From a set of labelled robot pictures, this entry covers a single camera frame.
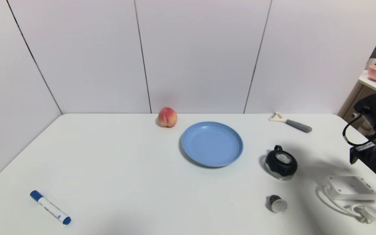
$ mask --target blue plate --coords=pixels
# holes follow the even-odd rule
[[[199,122],[182,134],[182,148],[198,164],[222,167],[239,158],[243,142],[229,126],[218,122]]]

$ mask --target peach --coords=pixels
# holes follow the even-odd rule
[[[158,122],[161,126],[173,127],[177,120],[176,112],[171,108],[165,107],[159,112]]]

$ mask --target vegetable peeler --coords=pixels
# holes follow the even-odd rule
[[[269,121],[272,121],[272,122],[284,122],[294,128],[297,128],[299,129],[300,131],[304,131],[306,133],[309,133],[312,131],[312,128],[307,126],[307,125],[304,125],[302,123],[299,123],[299,122],[296,122],[296,121],[293,121],[293,120],[290,120],[290,119],[286,119],[284,118],[280,113],[278,112],[275,112],[274,114],[272,114],[272,116],[269,118]]]

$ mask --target blue marker cap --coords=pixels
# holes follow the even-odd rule
[[[63,220],[63,224],[64,224],[64,225],[68,225],[70,222],[71,222],[71,218],[70,218],[70,217],[66,217],[66,218]]]
[[[41,195],[39,192],[37,192],[37,190],[34,190],[33,192],[30,193],[30,196],[36,200],[36,202],[39,201],[40,198],[43,197],[43,195]]]

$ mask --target plate rim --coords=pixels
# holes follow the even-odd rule
[[[185,149],[186,149],[186,146],[185,146],[185,144],[184,144],[184,137],[186,136],[186,133],[187,133],[187,131],[188,131],[190,128],[192,128],[194,125],[198,125],[198,124],[201,124],[201,123],[215,123],[215,124],[218,124],[218,125],[224,126],[224,127],[228,128],[228,129],[232,130],[232,131],[237,135],[237,137],[238,137],[239,140],[240,140],[240,150],[239,150],[239,154],[236,156],[236,158],[234,158],[232,161],[230,161],[230,162],[228,162],[228,163],[226,163],[226,164],[220,164],[220,165],[209,165],[209,164],[204,164],[204,163],[198,162],[198,161],[196,161],[194,158],[192,158],[192,157],[187,153],[187,151],[185,150]],[[221,123],[221,122],[214,122],[214,121],[197,122],[197,123],[194,123],[194,124],[190,125],[190,126],[189,126],[188,128],[186,128],[185,131],[182,133],[182,136],[181,136],[181,145],[182,145],[182,149],[184,150],[184,153],[185,153],[185,154],[186,154],[186,155],[187,155],[192,161],[194,161],[194,162],[196,162],[196,163],[198,163],[198,164],[200,164],[200,165],[204,165],[204,166],[212,167],[212,168],[219,168],[219,167],[224,167],[224,166],[226,166],[226,165],[230,165],[230,164],[232,164],[233,162],[237,161],[237,159],[239,159],[240,156],[241,156],[242,153],[243,153],[243,140],[242,140],[242,137],[239,135],[239,133],[238,133],[236,130],[234,130],[233,128],[231,128],[230,126],[228,126],[228,125],[225,125],[225,124],[223,124],[223,123]]]

